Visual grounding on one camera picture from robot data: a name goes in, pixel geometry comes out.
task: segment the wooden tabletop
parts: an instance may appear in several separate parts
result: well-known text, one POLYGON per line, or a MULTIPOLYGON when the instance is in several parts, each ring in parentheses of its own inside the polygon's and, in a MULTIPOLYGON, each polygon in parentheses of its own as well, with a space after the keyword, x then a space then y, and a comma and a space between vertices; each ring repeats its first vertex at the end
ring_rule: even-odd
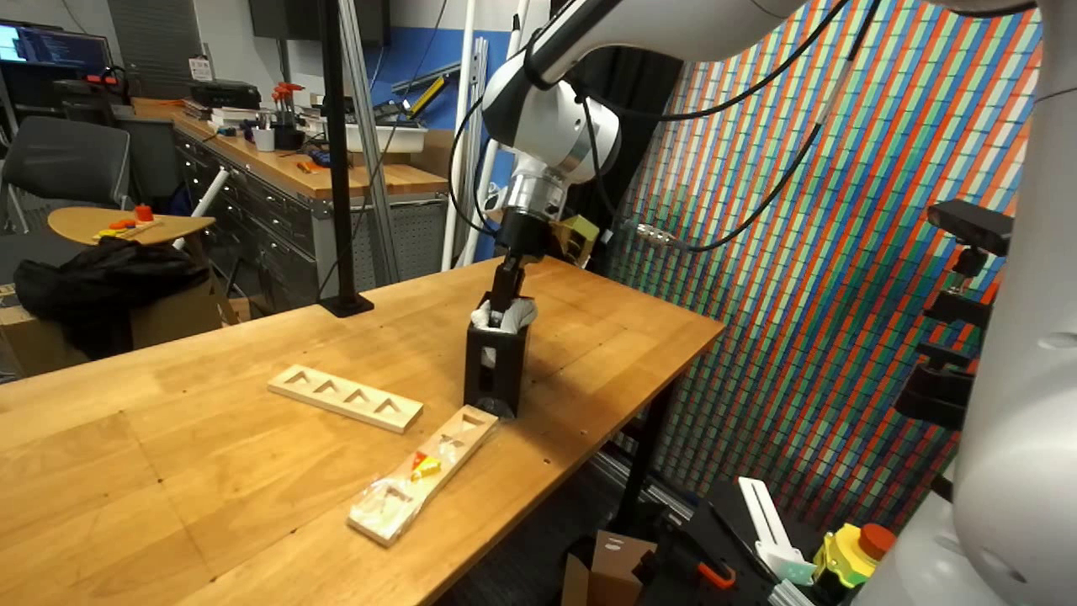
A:
POLYGON ((425 603, 719 335, 716 320, 535 262, 522 417, 394 542, 348 509, 460 409, 491 262, 0 388, 0 603, 425 603), (404 431, 269 392, 305 365, 425 404, 404 431))
POLYGON ((133 229, 108 229, 120 220, 133 220, 130 208, 92 208, 92 206, 62 206, 47 214, 47 227, 72 244, 95 247, 102 237, 130 238, 141 247, 158 247, 184 238, 212 227, 212 217, 156 217, 156 224, 133 229))
MULTIPOLYGON (((251 141, 239 134, 216 134, 207 121, 197 121, 184 115, 183 100, 163 100, 163 99, 141 99, 133 100, 133 118, 163 118, 173 121, 174 133, 196 140, 197 146, 219 152, 223 159, 246 165, 248 171, 259 171, 278 189, 301 191, 302 200, 324 200, 329 201, 329 168, 301 168, 301 163, 310 163, 305 152, 259 152, 251 141)), ((443 175, 425 171, 417 165, 408 165, 404 159, 385 163, 385 187, 387 195, 425 195, 434 200, 449 189, 443 175)), ((360 200, 370 189, 367 163, 362 155, 354 155, 351 163, 351 195, 360 200)))

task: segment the bag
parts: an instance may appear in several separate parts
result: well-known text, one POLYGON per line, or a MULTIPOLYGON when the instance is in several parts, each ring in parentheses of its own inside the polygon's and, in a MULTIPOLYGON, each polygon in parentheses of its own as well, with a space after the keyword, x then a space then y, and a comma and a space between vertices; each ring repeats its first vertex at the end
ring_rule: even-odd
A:
POLYGON ((173 247, 102 238, 64 265, 22 261, 12 270, 20 308, 62 324, 85 358, 130 349, 128 314, 204 281, 204 265, 173 247))

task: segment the cabinet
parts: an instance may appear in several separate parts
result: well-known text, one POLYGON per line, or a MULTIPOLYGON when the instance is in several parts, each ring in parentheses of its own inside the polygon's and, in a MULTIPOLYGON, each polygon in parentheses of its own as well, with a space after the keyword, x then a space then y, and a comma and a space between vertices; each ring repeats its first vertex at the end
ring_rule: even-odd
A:
MULTIPOLYGON (((207 206, 216 227, 204 232, 204 248, 223 281, 248 298, 255 314, 278 314, 338 292, 329 201, 288 191, 189 134, 179 134, 179 165, 192 195, 201 195, 219 168, 229 171, 207 206)), ((402 281, 436 273, 443 195, 394 195, 390 217, 402 281)), ((360 289, 378 287, 370 224, 373 208, 358 200, 354 265, 360 289)))

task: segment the patterned backdrop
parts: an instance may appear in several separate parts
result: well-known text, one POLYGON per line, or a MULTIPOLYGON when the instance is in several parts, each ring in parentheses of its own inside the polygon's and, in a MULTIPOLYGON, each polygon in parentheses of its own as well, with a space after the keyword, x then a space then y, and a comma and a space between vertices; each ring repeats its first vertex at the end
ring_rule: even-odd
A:
MULTIPOLYGON (((744 90, 827 7, 814 0, 762 48, 686 70, 671 113, 744 90)), ((959 22, 937 3, 885 0, 838 89, 865 14, 867 0, 856 0, 752 100, 664 126, 640 165, 633 220, 713 244, 774 189, 821 121, 752 232, 711 257, 624 238, 611 262, 616 281, 726 324, 680 388, 658 472, 698 496, 756 474, 785 517, 823 525, 902 525, 959 440, 892 410, 920 340, 977 343, 922 318, 957 257, 924 208, 968 200, 1014 217, 1039 69, 1037 11, 959 22)))

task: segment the white robot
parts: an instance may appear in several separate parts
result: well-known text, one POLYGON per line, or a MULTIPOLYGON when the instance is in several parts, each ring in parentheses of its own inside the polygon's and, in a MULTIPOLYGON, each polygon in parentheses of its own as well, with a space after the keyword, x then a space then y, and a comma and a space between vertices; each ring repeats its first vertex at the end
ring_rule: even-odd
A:
MULTIPOLYGON (((1031 0, 943 0, 1007 14, 1031 0)), ((682 62, 740 53, 800 0, 574 0, 496 78, 489 133, 518 152, 515 220, 473 335, 525 331, 522 262, 563 217, 566 189, 616 152, 616 115, 563 80, 598 48, 682 62)), ((928 498, 858 603, 1077 603, 1077 0, 1039 0, 1043 70, 1020 220, 957 459, 957 498, 928 498)))

